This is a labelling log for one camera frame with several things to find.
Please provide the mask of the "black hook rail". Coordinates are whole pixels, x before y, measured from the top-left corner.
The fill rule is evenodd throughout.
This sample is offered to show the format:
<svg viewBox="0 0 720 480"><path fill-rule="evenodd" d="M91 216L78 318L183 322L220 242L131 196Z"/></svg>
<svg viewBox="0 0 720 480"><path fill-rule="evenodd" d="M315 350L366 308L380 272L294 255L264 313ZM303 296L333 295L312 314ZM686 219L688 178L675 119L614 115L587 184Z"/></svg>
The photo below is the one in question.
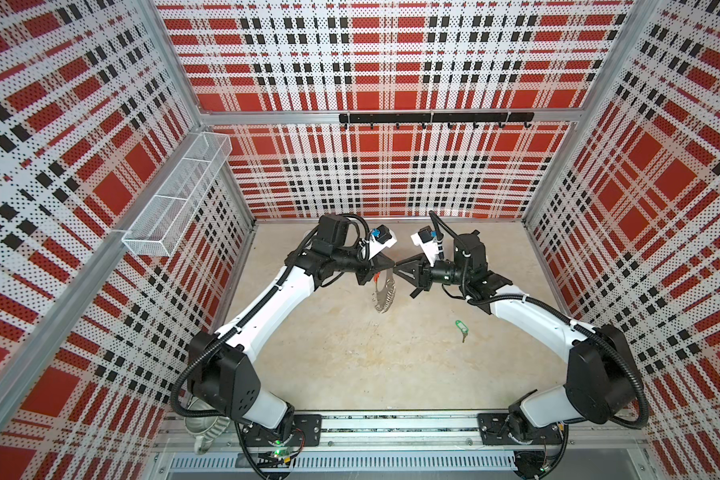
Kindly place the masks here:
<svg viewBox="0 0 720 480"><path fill-rule="evenodd" d="M534 120L534 112L418 112L418 113L344 113L338 115L341 125L368 125L381 124L419 124L429 125L443 123L454 124L483 124L492 123L503 126L507 123L529 124Z"/></svg>

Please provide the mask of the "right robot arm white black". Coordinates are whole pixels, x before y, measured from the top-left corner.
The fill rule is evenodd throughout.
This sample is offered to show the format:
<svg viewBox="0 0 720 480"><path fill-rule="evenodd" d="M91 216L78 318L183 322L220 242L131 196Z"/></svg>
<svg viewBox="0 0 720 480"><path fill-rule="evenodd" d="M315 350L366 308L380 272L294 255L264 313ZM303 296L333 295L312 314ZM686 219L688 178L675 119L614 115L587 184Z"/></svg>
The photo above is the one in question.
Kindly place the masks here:
<svg viewBox="0 0 720 480"><path fill-rule="evenodd" d="M595 327L534 298L488 267L478 231L456 233L435 212L431 226L413 235L420 253L399 261L393 272L415 293L435 284L456 286L456 299L530 335L566 364L563 384L534 390L507 409L505 433L530 444L541 430L590 422L641 430L650 418L642 376L625 334L613 325Z"/></svg>

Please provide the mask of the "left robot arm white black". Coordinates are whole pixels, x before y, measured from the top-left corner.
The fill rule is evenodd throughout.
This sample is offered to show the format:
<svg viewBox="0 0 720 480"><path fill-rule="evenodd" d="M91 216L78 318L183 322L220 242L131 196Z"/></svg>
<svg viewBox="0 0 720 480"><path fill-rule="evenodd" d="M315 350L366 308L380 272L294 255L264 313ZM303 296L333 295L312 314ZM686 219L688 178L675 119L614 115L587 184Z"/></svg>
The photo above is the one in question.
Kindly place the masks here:
<svg viewBox="0 0 720 480"><path fill-rule="evenodd" d="M372 228L356 214L326 214L291 251L274 280L230 323L196 334L188 365L169 401L185 419L224 417L257 425L275 444L294 428L294 407L266 390L254 368L261 350L290 313L316 290L345 273L359 285L393 267L386 250L397 242L385 225Z"/></svg>

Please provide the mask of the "green tagged key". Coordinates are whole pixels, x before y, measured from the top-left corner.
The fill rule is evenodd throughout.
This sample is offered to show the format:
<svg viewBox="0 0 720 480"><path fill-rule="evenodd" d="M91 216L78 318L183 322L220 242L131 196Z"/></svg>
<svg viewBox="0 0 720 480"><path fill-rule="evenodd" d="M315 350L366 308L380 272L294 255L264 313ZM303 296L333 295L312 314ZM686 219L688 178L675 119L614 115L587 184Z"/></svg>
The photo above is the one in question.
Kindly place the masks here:
<svg viewBox="0 0 720 480"><path fill-rule="evenodd" d="M468 334L469 334L469 329L468 329L468 327L467 327L466 324L465 324L463 321L461 321L461 320L456 320L456 321L455 321L455 325L456 325L456 327L458 328L459 332L460 332L461 335L462 335L462 342L465 342L465 341L466 341L466 338L468 337Z"/></svg>

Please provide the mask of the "silver keyring with chain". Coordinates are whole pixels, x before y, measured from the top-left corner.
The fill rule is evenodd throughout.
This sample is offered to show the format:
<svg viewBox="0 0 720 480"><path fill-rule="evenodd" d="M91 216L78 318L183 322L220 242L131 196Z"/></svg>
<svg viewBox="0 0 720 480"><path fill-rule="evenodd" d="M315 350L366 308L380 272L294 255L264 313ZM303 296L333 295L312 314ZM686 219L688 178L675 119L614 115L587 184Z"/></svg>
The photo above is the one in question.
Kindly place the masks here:
<svg viewBox="0 0 720 480"><path fill-rule="evenodd" d="M378 313L386 313L395 298L396 285L394 274L391 269L384 270L374 276L374 291L372 300L374 308Z"/></svg>

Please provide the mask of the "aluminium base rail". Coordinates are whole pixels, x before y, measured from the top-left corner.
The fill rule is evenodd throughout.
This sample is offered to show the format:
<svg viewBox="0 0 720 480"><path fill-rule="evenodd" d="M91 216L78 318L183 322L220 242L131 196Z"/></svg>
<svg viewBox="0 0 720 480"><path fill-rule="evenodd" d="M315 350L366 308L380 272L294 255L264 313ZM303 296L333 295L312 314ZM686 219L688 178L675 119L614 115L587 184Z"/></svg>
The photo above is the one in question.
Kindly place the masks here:
<svg viewBox="0 0 720 480"><path fill-rule="evenodd" d="M640 432L551 426L527 445L501 433L497 410L316 411L307 445L275 479L659 479Z"/></svg>

